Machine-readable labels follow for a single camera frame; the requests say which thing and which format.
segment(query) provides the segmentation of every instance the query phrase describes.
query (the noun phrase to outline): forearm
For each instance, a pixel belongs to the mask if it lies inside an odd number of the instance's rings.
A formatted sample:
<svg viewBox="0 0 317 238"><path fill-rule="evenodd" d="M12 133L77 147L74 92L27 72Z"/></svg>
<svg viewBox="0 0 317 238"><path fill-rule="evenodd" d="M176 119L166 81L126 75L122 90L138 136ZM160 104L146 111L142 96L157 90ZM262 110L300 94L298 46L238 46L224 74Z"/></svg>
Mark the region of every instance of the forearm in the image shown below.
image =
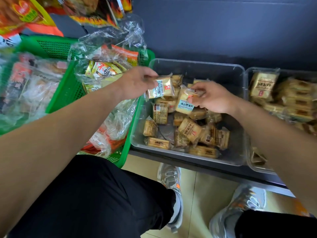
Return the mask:
<svg viewBox="0 0 317 238"><path fill-rule="evenodd" d="M0 235L22 217L121 101L109 85L0 137Z"/></svg>
<svg viewBox="0 0 317 238"><path fill-rule="evenodd" d="M294 195L317 214L317 139L260 107L236 99L230 113Z"/></svg>

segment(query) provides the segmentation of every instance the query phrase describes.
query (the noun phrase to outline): sneaker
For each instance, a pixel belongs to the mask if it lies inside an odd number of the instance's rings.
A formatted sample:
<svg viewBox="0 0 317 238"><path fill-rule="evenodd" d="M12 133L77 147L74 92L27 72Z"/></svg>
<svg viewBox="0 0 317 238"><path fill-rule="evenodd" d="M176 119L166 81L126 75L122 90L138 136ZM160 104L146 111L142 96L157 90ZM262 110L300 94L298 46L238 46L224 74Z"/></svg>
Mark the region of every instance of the sneaker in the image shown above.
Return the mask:
<svg viewBox="0 0 317 238"><path fill-rule="evenodd" d="M180 177L181 177L181 170L179 167L175 167L169 164L163 164L158 168L158 182L163 184L167 189L172 189L175 191L175 194L179 197L180 200L180 211L179 215L172 223L168 223L166 226L169 227L172 233L176 233L177 230L180 228L180 225L183 221L183 212L184 212L184 205L182 194L180 192Z"/></svg>
<svg viewBox="0 0 317 238"><path fill-rule="evenodd" d="M213 238L227 238L225 219L246 210L263 210L266 206L266 190L247 185L239 185L230 204L218 212L209 222Z"/></svg>

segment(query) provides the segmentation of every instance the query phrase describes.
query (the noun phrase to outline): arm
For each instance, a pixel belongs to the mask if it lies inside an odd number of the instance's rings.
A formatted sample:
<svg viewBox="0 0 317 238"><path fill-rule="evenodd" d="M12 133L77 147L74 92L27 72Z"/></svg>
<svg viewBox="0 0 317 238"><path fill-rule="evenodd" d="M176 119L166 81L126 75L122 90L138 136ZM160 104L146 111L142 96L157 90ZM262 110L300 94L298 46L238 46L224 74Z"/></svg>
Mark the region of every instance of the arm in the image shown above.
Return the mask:
<svg viewBox="0 0 317 238"><path fill-rule="evenodd" d="M317 215L317 139L215 82L199 82L192 88L204 89L206 94L191 102L238 120L287 187Z"/></svg>
<svg viewBox="0 0 317 238"><path fill-rule="evenodd" d="M13 228L122 100L157 82L137 67L116 82L0 137L0 237Z"/></svg>

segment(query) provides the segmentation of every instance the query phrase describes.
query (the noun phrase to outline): hand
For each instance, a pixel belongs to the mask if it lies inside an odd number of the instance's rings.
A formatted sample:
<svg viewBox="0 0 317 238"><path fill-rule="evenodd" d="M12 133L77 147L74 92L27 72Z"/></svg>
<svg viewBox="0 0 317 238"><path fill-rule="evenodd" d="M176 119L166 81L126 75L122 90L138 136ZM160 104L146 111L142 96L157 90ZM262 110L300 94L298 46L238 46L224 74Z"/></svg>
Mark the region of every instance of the hand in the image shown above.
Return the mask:
<svg viewBox="0 0 317 238"><path fill-rule="evenodd" d="M226 88L214 81L198 82L194 84L192 89L200 89L206 91L201 97L191 97L188 102L193 105L207 108L216 113L230 114L236 106L237 96L230 93Z"/></svg>
<svg viewBox="0 0 317 238"><path fill-rule="evenodd" d="M154 77L158 74L148 67L134 67L124 73L121 78L112 84L120 90L121 100L138 98L148 89L157 87Z"/></svg>

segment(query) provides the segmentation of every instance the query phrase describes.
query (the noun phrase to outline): gray sneaker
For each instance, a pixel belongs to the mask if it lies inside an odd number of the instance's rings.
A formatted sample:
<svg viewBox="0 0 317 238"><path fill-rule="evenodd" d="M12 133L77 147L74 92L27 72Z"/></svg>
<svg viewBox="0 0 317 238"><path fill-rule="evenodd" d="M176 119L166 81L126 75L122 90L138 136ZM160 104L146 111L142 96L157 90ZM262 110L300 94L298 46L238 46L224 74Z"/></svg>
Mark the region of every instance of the gray sneaker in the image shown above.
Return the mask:
<svg viewBox="0 0 317 238"><path fill-rule="evenodd" d="M180 192L180 177L181 170L179 167L161 163L158 168L158 182L163 184L167 189L174 190L180 200L180 211L178 217L173 223L168 223L166 225L167 227L171 228L172 233L177 232L183 221L184 205L182 194Z"/></svg>
<svg viewBox="0 0 317 238"><path fill-rule="evenodd" d="M263 210L266 206L266 190L247 185L239 185L230 204L218 212L209 222L209 231L213 238L227 238L225 220L229 216L243 211Z"/></svg>

